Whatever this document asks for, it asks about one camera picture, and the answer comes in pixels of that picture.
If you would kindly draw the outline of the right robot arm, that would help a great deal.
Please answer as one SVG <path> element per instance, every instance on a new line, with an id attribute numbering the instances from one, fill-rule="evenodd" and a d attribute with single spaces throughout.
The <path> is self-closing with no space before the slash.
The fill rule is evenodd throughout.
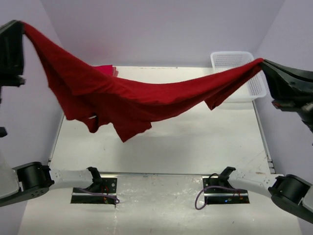
<path id="1" fill-rule="evenodd" d="M 273 106 L 282 112 L 297 113 L 302 122 L 313 128 L 313 73 L 286 67 L 270 60 L 261 62 Z M 223 192 L 248 190 L 272 200 L 280 209 L 309 223 L 313 221 L 313 185 L 292 174 L 269 176 L 246 173 L 227 167 L 218 176 Z"/>

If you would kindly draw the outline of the dark red t shirt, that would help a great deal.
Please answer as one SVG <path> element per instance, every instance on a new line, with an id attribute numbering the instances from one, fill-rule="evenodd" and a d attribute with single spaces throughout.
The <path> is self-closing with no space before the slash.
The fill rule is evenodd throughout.
<path id="1" fill-rule="evenodd" d="M 213 110 L 260 72 L 263 61 L 187 81 L 150 84 L 103 74 L 27 23 L 24 33 L 66 118 L 84 123 L 91 133 L 112 124 L 123 142 L 201 102 Z"/>

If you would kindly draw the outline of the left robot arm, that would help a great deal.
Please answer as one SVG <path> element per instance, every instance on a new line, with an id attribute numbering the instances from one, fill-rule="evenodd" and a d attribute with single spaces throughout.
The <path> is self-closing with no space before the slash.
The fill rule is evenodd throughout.
<path id="1" fill-rule="evenodd" d="M 24 56 L 22 37 L 24 25 L 12 20 L 0 27 L 0 86 L 19 87 Z M 95 167 L 84 170 L 55 170 L 41 162 L 31 162 L 10 167 L 5 158 L 0 159 L 0 205 L 2 207 L 38 198 L 51 189 L 76 188 L 88 193 L 97 192 L 102 178 Z"/>

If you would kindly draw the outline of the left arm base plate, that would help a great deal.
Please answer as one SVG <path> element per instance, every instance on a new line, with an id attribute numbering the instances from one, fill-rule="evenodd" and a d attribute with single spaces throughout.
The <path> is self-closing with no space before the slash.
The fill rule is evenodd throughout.
<path id="1" fill-rule="evenodd" d="M 116 195 L 117 176 L 116 175 L 100 175 L 100 176 L 101 176 L 100 183 L 93 183 L 87 188 L 84 188 L 84 190 L 87 190 L 92 193 L 104 193 Z"/>

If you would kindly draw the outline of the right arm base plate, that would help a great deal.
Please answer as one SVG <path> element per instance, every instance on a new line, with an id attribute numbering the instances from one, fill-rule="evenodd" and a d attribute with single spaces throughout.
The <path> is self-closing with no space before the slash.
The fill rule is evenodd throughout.
<path id="1" fill-rule="evenodd" d="M 213 174 L 213 176 L 203 176 L 202 178 L 203 182 L 203 187 L 208 187 L 208 186 L 220 186 L 223 188 L 232 188 L 232 186 L 226 182 L 219 180 L 219 177 L 217 174 Z M 242 193 L 247 193 L 247 190 L 240 189 L 237 191 L 233 190 L 228 190 L 228 189 L 222 189 L 222 188 L 209 188 L 204 191 L 204 193 L 234 193 L 234 194 L 242 194 Z"/>

